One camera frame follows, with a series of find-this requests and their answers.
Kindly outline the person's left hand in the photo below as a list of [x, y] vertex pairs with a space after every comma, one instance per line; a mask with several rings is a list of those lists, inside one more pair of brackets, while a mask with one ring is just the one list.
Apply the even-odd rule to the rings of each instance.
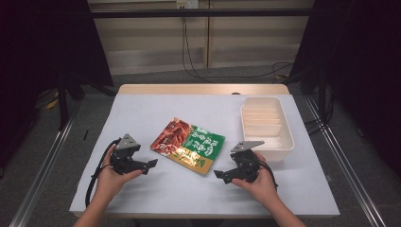
[[130, 180], [139, 177], [142, 174], [141, 170], [120, 175], [111, 167], [111, 155], [115, 150], [115, 145], [112, 145], [100, 166], [100, 173], [97, 178], [96, 191], [90, 202], [91, 206], [99, 208], [100, 206], [107, 207], [113, 197], [121, 190], [123, 185]]

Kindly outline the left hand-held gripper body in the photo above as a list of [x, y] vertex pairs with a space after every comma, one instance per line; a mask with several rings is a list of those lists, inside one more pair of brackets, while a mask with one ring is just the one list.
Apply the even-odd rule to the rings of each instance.
[[128, 133], [122, 138], [113, 141], [113, 145], [115, 145], [115, 148], [111, 155], [110, 164], [116, 173], [124, 175], [141, 168], [142, 165], [132, 159], [133, 153], [138, 151], [141, 145]]

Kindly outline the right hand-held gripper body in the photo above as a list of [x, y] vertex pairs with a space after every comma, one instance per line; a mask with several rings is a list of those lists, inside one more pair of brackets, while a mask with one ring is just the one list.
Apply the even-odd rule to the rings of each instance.
[[259, 159], [253, 153], [253, 148], [264, 144], [263, 140], [240, 141], [231, 150], [231, 158], [236, 163], [233, 178], [252, 183], [256, 180], [260, 169]]

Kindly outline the red and green food packet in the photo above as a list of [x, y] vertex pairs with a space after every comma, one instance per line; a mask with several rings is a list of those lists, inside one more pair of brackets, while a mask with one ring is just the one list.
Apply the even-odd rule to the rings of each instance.
[[174, 117], [150, 148], [181, 166], [205, 175], [215, 162], [224, 142], [223, 135]]

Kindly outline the white wall socket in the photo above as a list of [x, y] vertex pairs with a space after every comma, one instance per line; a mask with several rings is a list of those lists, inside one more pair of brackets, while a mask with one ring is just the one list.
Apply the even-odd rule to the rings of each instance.
[[197, 9], [199, 0], [176, 0], [177, 9]]

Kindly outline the white table cover sheet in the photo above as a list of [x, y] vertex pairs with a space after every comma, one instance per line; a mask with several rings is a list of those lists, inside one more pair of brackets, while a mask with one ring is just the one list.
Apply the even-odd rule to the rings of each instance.
[[[270, 167], [278, 194], [301, 217], [334, 217], [339, 208], [290, 95], [279, 100], [294, 139], [293, 150]], [[136, 160], [156, 161], [148, 174], [126, 183], [107, 208], [107, 215], [124, 218], [265, 218], [268, 212], [243, 189], [216, 177], [198, 174], [151, 150], [151, 143], [174, 117], [224, 136], [212, 168], [234, 167], [231, 149], [243, 138], [240, 109], [244, 95], [118, 95], [82, 173], [70, 210], [85, 208], [88, 184], [107, 146], [129, 133], [141, 146]]]

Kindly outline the black horizontal bar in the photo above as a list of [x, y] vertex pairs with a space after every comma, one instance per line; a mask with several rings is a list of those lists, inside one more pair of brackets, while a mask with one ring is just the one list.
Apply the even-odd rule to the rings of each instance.
[[162, 18], [162, 17], [257, 17], [309, 16], [313, 9], [150, 9], [93, 10], [94, 18]]

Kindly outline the metal floor rail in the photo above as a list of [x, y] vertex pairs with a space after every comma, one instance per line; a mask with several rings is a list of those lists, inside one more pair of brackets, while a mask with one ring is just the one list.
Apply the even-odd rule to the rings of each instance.
[[71, 115], [67, 118], [67, 122], [57, 133], [57, 136], [48, 151], [39, 172], [37, 173], [31, 187], [27, 191], [23, 201], [21, 202], [16, 214], [11, 220], [9, 227], [26, 227], [31, 214], [38, 202], [39, 197], [44, 191], [44, 186], [48, 181], [53, 166], [61, 152], [61, 149], [69, 135], [74, 124], [74, 120], [79, 112], [80, 103], [76, 103], [73, 107]]
[[379, 213], [377, 206], [361, 183], [357, 173], [354, 171], [351, 163], [346, 157], [335, 134], [332, 132], [329, 125], [322, 121], [319, 114], [318, 104], [312, 98], [308, 98], [306, 103], [314, 117], [314, 120], [318, 122], [320, 132], [334, 154], [334, 157], [339, 164], [345, 179], [350, 185], [357, 202], [364, 212], [366, 218], [369, 220], [370, 225], [372, 227], [387, 227], [383, 217]]

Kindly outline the person's right hand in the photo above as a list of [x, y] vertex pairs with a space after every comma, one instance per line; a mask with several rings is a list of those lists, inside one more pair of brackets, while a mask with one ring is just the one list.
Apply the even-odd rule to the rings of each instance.
[[259, 168], [257, 178], [252, 183], [239, 179], [232, 179], [232, 183], [246, 190], [266, 208], [269, 208], [279, 201], [272, 177], [262, 166]]

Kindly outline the dark curtain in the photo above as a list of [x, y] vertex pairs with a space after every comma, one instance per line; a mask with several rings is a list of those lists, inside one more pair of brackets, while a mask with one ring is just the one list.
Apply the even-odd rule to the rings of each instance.
[[41, 92], [113, 80], [88, 0], [0, 0], [0, 170], [16, 151]]
[[290, 76], [336, 97], [401, 178], [401, 0], [314, 0]]

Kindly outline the black metal stand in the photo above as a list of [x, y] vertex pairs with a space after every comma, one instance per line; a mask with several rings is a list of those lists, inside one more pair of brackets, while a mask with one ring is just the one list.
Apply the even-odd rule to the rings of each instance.
[[78, 78], [71, 72], [65, 71], [60, 73], [57, 82], [58, 101], [60, 107], [61, 123], [59, 130], [63, 130], [69, 120], [69, 112], [67, 105], [67, 95], [74, 100], [82, 100], [85, 96], [81, 89]]

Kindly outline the white divided plastic container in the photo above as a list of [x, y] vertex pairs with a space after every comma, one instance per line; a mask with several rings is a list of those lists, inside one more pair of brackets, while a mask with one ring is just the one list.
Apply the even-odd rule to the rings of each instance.
[[274, 96], [252, 96], [241, 106], [245, 141], [263, 141], [253, 148], [270, 162], [281, 162], [295, 147], [280, 100]]

